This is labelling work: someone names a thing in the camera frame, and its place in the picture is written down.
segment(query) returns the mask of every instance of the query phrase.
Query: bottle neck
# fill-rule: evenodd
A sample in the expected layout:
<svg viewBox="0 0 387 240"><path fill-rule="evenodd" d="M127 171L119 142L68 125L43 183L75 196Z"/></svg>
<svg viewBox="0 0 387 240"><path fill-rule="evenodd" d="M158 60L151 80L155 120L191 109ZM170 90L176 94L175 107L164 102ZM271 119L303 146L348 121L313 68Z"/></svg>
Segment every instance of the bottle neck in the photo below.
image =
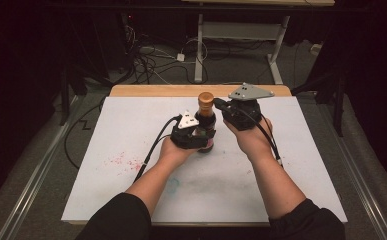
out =
<svg viewBox="0 0 387 240"><path fill-rule="evenodd" d="M212 117L212 115L214 115L214 111L212 111L212 107L211 108L199 108L199 111L198 111L199 115L203 116L203 117Z"/></svg>

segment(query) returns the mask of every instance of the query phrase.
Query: white tabletop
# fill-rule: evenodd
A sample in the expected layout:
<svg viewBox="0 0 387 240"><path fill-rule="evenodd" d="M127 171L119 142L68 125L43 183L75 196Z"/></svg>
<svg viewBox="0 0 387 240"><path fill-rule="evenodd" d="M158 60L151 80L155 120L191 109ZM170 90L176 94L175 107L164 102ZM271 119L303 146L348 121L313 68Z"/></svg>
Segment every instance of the white tabletop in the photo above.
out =
<svg viewBox="0 0 387 240"><path fill-rule="evenodd" d="M262 113L273 122L285 170L308 198L346 222L296 98L266 98L259 103ZM112 197L126 190L163 125L186 109L195 112L197 108L197 97L108 97L62 220L85 223ZM222 122L221 112L215 113L214 149L208 154L195 153L171 175L152 217L153 224L268 224L252 167ZM160 144L149 167L155 164L159 150Z"/></svg>

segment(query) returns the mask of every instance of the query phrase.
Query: dark background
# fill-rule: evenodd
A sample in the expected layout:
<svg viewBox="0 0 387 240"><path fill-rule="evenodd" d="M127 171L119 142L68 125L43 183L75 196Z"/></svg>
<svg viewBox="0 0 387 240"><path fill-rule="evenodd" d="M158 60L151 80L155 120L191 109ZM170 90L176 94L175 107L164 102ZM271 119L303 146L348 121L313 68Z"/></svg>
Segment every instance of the dark background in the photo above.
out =
<svg viewBox="0 0 387 240"><path fill-rule="evenodd" d="M369 2L337 1L336 7L361 7ZM387 1L375 1L373 9L374 15L364 18L294 16L285 41L320 43L329 37L309 81L339 61L348 61L346 92L387 171ZM166 14L133 16L136 29L168 43L183 44L186 36L196 31L194 15L174 14L171 19L177 21L171 22L171 28ZM210 17L239 21L273 18ZM60 91L60 73L66 63L77 63L103 77L107 77L107 70L123 65L124 54L118 54L125 53L123 32L116 18L116 14L73 14L70 23L66 14L46 14L34 0L0 1L0 187L31 138L54 113L52 102ZM170 39L163 39L168 33L172 33ZM82 83L81 77L70 73L75 88ZM331 85L323 84L316 90L327 86Z"/></svg>

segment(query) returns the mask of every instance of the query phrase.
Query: gray carpet floor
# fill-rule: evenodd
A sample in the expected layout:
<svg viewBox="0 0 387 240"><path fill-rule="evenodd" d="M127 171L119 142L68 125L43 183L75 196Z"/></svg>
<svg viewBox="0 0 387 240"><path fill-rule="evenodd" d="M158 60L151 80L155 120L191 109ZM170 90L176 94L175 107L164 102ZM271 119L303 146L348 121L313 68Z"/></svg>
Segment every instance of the gray carpet floor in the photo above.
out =
<svg viewBox="0 0 387 240"><path fill-rule="evenodd" d="M241 44L246 44L241 45L246 47L233 47L229 55L227 49L222 46L209 47L208 59L204 63L208 74L206 84L235 84L240 82L273 84L265 60L265 54L271 52L272 44L264 43L256 49L248 47L252 46L250 45L252 43L241 42ZM307 42L296 46L282 47L277 64L283 82L289 88L298 86L306 80L316 59L315 56L309 53L310 47L311 44ZM179 50L166 46L156 48L164 52L159 53L155 50L155 54L176 56L179 52ZM154 57L153 59L157 65L172 61L162 57ZM189 60L193 61L194 58L190 57L186 61ZM165 67L156 68L156 73L163 72L159 73L159 76L157 74L153 75L149 79L150 84L188 84L186 71L189 80L192 80L194 66L192 64L177 65L185 68L174 67L166 71L163 71L166 69ZM116 71L111 72L111 79L117 79L120 76L121 74ZM123 84L146 80L145 76L141 76L140 80L132 77ZM88 85L88 94L74 97L69 125L75 123L75 120L82 114L97 105L109 92L92 80L87 79L86 83ZM317 105L313 97L313 93L302 93L298 96L298 100L348 217L349 222L345 225L347 239L387 239L387 174L378 162L365 138L365 134L356 121L347 96L342 120L344 133L342 138L333 133L330 124L332 106ZM50 150L50 145L54 143L57 133L62 131L63 127L59 126L62 113L59 109L59 99L57 99L56 113L26 147L0 190L0 232L18 202L21 193L23 193L33 173L37 170L39 162L44 159L45 153ZM83 126L84 123L76 124L68 136L68 154L78 165L82 162L99 115L98 109L87 114L82 118L87 121L86 125ZM356 180L356 176L348 167L351 161L358 166L359 179L365 183L364 187L369 191L370 197L375 200L375 204L366 201L368 194L362 193L362 184L359 184L359 179ZM45 177L39 181L39 189L32 196L33 201L30 203L26 215L25 212L17 213L20 214L20 225L16 225L16 229L9 239L74 239L82 226L63 223L60 218L76 176L77 170L69 163L65 155L63 140L60 139L51 157L50 165L45 170ZM381 213L381 218L372 217L371 211L375 208L371 207L374 206L376 211ZM378 227L380 221L385 225L381 224L382 227ZM221 239L218 237L207 238L201 234L200 231L184 235L181 233L181 236L177 239ZM233 236L230 239L258 239L258 237L261 236L259 234L255 237L237 236L235 238Z"/></svg>

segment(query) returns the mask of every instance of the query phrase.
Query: glass bottle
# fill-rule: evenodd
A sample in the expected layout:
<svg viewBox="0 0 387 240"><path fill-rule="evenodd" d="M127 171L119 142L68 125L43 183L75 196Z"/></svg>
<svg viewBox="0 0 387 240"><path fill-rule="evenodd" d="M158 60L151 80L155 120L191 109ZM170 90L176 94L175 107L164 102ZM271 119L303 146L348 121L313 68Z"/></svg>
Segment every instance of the glass bottle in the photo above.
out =
<svg viewBox="0 0 387 240"><path fill-rule="evenodd" d="M198 97L199 110L195 114L195 118L199 121L196 128L196 135L213 136L215 133L215 122L217 118L212 109L214 105L214 95L210 92L203 92ZM201 153L208 153L214 146L213 137L208 140L208 145L199 150Z"/></svg>

